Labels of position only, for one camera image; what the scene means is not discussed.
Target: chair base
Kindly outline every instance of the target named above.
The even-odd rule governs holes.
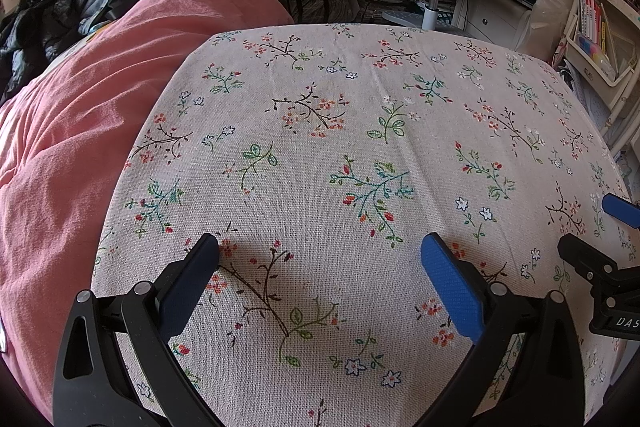
[[[399,24],[405,28],[424,28],[422,23],[424,22],[425,17],[423,15],[401,11],[388,11],[382,12],[382,17],[389,22]],[[469,33],[461,30],[460,28],[456,28],[455,26],[439,21],[435,22],[434,30],[437,32],[448,33],[450,35],[457,35],[459,37],[473,38]]]

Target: white flower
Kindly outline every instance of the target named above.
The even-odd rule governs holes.
[[[490,221],[490,220],[494,219],[494,214],[491,213],[491,209],[487,208],[486,206],[483,206],[482,210],[480,210],[480,212],[478,212],[478,214],[480,214],[482,217],[484,217],[485,221]]]
[[[347,363],[344,365],[344,374],[353,375],[357,377],[361,371],[366,371],[367,368],[360,363],[360,359],[347,359]]]
[[[390,387],[391,389],[393,389],[396,386],[396,383],[402,383],[402,380],[400,380],[400,375],[402,375],[402,371],[392,371],[389,370],[389,372],[382,377],[382,387]]]
[[[456,210],[462,210],[463,212],[465,212],[468,206],[468,200],[464,200],[463,198],[458,198],[456,200]]]

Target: green leaf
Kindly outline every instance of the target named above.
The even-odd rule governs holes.
[[[293,367],[300,367],[300,359],[298,357],[290,357],[287,355],[286,357],[284,357],[284,360]]]
[[[300,308],[293,308],[289,314],[289,319],[291,320],[291,322],[293,322],[295,325],[301,324],[302,323],[302,311],[300,311]]]

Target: blue rubber tip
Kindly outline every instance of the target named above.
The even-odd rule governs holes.
[[[460,335],[476,344],[484,331],[482,302],[456,268],[459,263],[442,240],[427,235],[420,247],[420,260]]]
[[[640,228],[640,208],[615,194],[609,193],[602,198],[602,209],[630,227]]]

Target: bookshelf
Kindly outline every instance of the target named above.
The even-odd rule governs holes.
[[[608,31],[633,42],[636,46],[636,54],[640,54],[640,15],[638,12],[624,0],[596,1],[604,8]],[[615,79],[608,78],[578,44],[579,30],[580,1],[575,0],[567,25],[566,58],[580,71],[612,113],[607,125],[601,130],[601,134],[604,135],[611,122],[618,116],[625,116],[625,109],[628,113],[628,107],[625,108],[625,103],[638,97],[640,68],[632,63],[622,71],[617,71]]]

